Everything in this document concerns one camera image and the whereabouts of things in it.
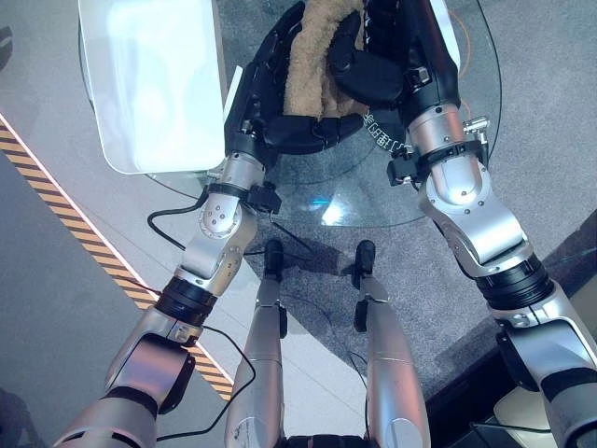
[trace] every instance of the white floor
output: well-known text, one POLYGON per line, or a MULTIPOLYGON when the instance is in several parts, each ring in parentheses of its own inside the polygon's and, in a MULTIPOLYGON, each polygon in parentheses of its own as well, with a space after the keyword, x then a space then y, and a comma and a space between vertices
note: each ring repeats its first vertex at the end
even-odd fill
MULTIPOLYGON (((0 18, 14 35, 12 58, 0 72, 0 112, 145 281, 163 287, 180 252, 148 228, 146 216, 190 200, 105 162, 79 70, 76 0, 0 3, 0 18)), ((183 241, 196 227, 193 216, 161 222, 183 241)), ((243 342, 258 283, 244 263, 209 324, 243 342)), ((211 334, 201 343, 233 377, 239 362, 233 348, 211 334)), ((287 434, 362 434, 365 390, 357 374, 291 316, 283 353, 287 434)))

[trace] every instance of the gray carpet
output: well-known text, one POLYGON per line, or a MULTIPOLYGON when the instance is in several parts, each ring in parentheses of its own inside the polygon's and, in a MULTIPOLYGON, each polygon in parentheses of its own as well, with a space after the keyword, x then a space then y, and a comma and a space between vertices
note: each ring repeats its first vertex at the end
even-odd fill
MULTIPOLYGON (((217 3, 230 79, 234 65, 251 60, 263 36, 293 2, 217 3)), ((448 5, 463 20, 472 41, 463 96, 473 114, 487 114, 493 121, 493 137, 496 74, 476 4, 463 0, 448 5)), ((491 163, 494 189, 543 258, 597 206, 597 132, 579 124, 597 115, 597 4, 502 0, 482 5, 500 56, 504 89, 502 124, 491 163)), ((376 274, 393 297, 429 397, 493 346, 493 322, 484 300, 461 274, 434 225, 417 219, 421 214, 414 190, 387 186, 387 155, 373 147, 366 131, 318 157, 282 160, 272 173, 287 199, 283 223, 316 252, 312 262, 289 261, 285 305, 338 356, 346 360, 347 348, 365 353, 365 337, 352 328, 356 291, 345 268, 358 242, 372 240, 378 247, 376 274), (339 195, 353 206, 347 222, 373 227, 323 227, 321 215, 297 206, 339 195)), ((281 237, 289 251, 304 251, 266 220, 255 248, 271 236, 281 237)), ((252 257, 250 262, 260 272, 260 259, 252 257)))

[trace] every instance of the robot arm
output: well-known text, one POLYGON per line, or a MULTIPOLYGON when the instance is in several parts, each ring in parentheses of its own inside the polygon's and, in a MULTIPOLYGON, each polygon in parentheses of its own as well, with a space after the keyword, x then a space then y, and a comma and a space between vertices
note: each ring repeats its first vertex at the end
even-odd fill
POLYGON ((217 297, 241 267, 257 232, 257 211, 277 213, 280 198, 264 182, 278 154, 309 154, 358 131, 358 115, 342 119, 282 115, 292 39, 304 5, 297 3, 265 37, 243 72, 225 123, 222 176, 206 187, 199 230, 155 306, 144 311, 114 358, 106 394, 86 408, 53 445, 60 448, 150 448, 156 417, 174 409, 193 372, 185 347, 201 336, 217 297))
POLYGON ((348 18, 329 52, 332 73, 357 100, 398 109, 415 149, 390 162, 390 182, 422 182, 420 207, 487 300, 514 379, 543 393, 558 445, 594 446, 597 345, 518 220, 493 193, 487 122, 460 121, 457 67, 431 3, 400 2, 396 9, 393 2, 370 0, 367 14, 368 52, 354 49, 359 20, 348 18), (371 75, 375 93, 356 82, 365 66, 378 74, 374 67, 385 67, 389 74, 371 75), (471 134, 476 138, 467 138, 471 134))

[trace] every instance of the black clip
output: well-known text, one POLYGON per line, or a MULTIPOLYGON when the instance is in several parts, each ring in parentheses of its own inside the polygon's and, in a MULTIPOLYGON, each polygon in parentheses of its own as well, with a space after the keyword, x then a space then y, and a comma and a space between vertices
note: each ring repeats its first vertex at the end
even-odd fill
POLYGON ((277 215, 280 212, 282 199, 275 189, 276 186, 271 182, 264 182, 263 187, 254 185, 247 193, 245 202, 259 212, 277 215))

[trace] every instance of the black metal bracket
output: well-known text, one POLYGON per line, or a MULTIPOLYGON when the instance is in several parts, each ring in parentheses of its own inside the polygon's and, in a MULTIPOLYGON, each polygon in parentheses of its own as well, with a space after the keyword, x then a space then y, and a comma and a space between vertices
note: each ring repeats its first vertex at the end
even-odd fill
POLYGON ((482 145, 479 140, 470 140, 444 147, 424 156, 419 156, 417 151, 408 152, 405 149, 396 153, 388 163, 387 174, 390 185, 401 185, 405 182, 423 182, 431 173, 433 165, 466 154, 477 156, 484 166, 487 166, 489 162, 487 147, 482 145))
POLYGON ((209 193, 223 193, 236 196, 241 202, 253 207, 259 212, 273 213, 277 215, 282 206, 282 199, 276 193, 276 186, 271 182, 264 182, 263 187, 254 185, 248 191, 239 189, 229 184, 210 184, 207 188, 209 193))

